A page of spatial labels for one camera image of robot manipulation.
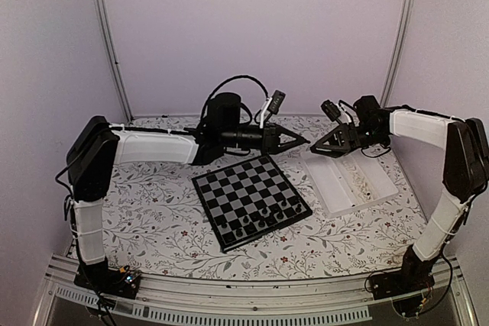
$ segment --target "white plastic box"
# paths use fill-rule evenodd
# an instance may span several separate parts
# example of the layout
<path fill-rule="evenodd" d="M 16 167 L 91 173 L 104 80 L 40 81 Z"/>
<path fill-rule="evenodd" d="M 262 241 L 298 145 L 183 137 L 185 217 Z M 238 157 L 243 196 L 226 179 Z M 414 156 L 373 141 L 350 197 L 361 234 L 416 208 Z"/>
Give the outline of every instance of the white plastic box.
<path fill-rule="evenodd" d="M 355 151 L 340 158 L 305 152 L 303 168 L 328 218 L 370 208 L 399 190 L 376 159 Z"/>

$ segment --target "leaf pattern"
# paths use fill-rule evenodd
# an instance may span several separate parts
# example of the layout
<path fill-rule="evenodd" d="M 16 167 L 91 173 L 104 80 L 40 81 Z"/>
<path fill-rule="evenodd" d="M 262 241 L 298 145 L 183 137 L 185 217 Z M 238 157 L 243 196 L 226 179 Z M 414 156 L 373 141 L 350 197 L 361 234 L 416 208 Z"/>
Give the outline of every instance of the leaf pattern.
<path fill-rule="evenodd" d="M 273 120 L 312 142 L 335 126 L 326 117 Z M 133 125 L 182 130 L 197 122 L 192 117 L 143 118 Z M 115 167 L 103 208 L 104 245 L 111 266 L 242 280 L 319 278 L 399 266 L 426 221 L 394 155 L 377 159 L 399 189 L 396 198 L 328 219 L 300 164 L 300 153 L 306 149 L 305 144 L 274 160 L 314 215 L 226 254 L 220 251 L 190 179 L 243 158 L 226 156 L 208 166 L 141 162 Z"/>

